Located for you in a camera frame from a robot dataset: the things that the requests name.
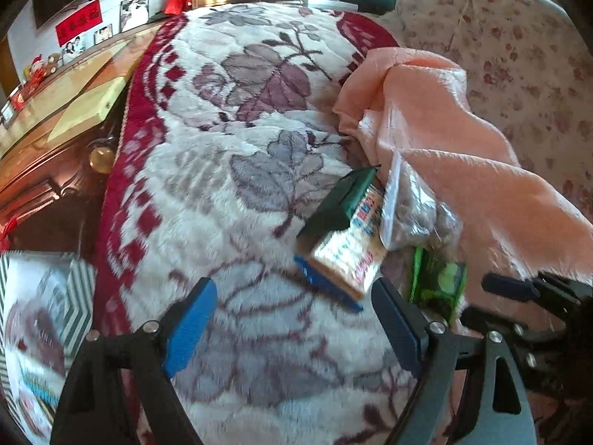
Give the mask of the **brass round knob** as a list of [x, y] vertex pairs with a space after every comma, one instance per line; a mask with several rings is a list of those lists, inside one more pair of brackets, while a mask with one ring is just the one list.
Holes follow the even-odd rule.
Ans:
[[115, 160], [116, 152], [110, 147], [95, 147], [89, 153], [89, 167], [92, 171], [99, 174], [110, 174], [113, 170]]

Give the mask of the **dark green cracker packet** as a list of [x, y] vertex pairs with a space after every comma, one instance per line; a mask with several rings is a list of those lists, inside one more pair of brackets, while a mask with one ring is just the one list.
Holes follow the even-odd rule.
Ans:
[[379, 169], [380, 166], [364, 167], [340, 178], [315, 212], [305, 220], [304, 227], [298, 232], [298, 239], [317, 242], [330, 232], [348, 229]]

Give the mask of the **green striped white tray box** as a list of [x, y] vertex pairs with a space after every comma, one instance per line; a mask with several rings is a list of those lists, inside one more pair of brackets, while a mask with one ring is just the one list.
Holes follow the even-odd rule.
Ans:
[[32, 444], [50, 441], [66, 376], [92, 326], [96, 271], [72, 253], [1, 255], [1, 393]]

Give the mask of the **red paper banner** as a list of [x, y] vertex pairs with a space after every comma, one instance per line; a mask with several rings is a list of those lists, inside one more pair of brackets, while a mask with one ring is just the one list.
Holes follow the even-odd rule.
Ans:
[[103, 22], [103, 13], [99, 0], [92, 0], [80, 7], [71, 16], [55, 26], [59, 46], [65, 46], [68, 41]]

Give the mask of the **soda cracker pack blue ends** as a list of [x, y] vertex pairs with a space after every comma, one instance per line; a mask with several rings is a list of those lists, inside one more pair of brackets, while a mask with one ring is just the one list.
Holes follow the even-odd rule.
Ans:
[[369, 186], [347, 229], [330, 231], [307, 255], [295, 258], [310, 285], [351, 312], [363, 310], [387, 255], [380, 239], [382, 204], [381, 191]]

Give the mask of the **floral sofa cushion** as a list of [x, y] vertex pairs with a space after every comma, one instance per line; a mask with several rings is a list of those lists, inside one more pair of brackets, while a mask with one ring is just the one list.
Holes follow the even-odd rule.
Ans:
[[473, 113], [592, 215], [592, 55], [550, 0], [397, 0], [396, 38], [467, 73]]

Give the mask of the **peach pink cloth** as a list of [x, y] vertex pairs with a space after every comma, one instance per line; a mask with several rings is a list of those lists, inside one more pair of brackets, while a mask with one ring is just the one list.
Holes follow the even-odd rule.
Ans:
[[526, 278], [546, 270], [591, 283], [592, 224], [471, 112], [459, 65], [424, 50], [372, 49], [343, 84], [334, 112], [340, 132], [380, 166], [380, 181], [399, 154], [461, 219], [467, 302], [534, 330], [559, 329], [546, 310], [489, 294], [480, 282], [487, 272]]

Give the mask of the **green lime snack packet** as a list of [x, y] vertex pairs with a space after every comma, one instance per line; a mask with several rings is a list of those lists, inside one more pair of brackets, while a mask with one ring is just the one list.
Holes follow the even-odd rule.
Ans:
[[447, 261], [423, 247], [416, 247], [408, 301], [453, 323], [466, 281], [467, 266], [464, 262]]

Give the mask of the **wooden coffee table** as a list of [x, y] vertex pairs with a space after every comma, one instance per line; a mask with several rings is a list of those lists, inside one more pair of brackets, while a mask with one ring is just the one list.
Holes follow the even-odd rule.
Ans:
[[127, 92], [161, 25], [142, 25], [63, 66], [1, 130], [1, 224], [17, 249], [92, 253], [105, 198], [89, 167], [117, 150]]

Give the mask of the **red white floral fleece blanket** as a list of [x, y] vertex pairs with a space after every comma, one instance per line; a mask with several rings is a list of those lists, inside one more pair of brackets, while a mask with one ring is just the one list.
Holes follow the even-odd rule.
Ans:
[[277, 4], [168, 19], [132, 78], [96, 242], [95, 324], [156, 319], [198, 280], [218, 307], [176, 392], [207, 444], [381, 444], [411, 395], [371, 307], [316, 292], [298, 231], [366, 163], [344, 81], [392, 34]]

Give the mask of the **santa figurine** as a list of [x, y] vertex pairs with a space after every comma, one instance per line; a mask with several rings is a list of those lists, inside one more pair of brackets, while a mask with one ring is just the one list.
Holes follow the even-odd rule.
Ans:
[[39, 85], [46, 77], [46, 63], [41, 54], [33, 58], [30, 65], [24, 71], [26, 80], [30, 85]]

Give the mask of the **clear bag of walnuts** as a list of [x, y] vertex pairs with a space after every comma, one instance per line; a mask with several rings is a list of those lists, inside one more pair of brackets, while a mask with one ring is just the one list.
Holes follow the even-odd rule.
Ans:
[[424, 247], [454, 255], [463, 230], [460, 218], [396, 151], [382, 204], [380, 239], [388, 251]]

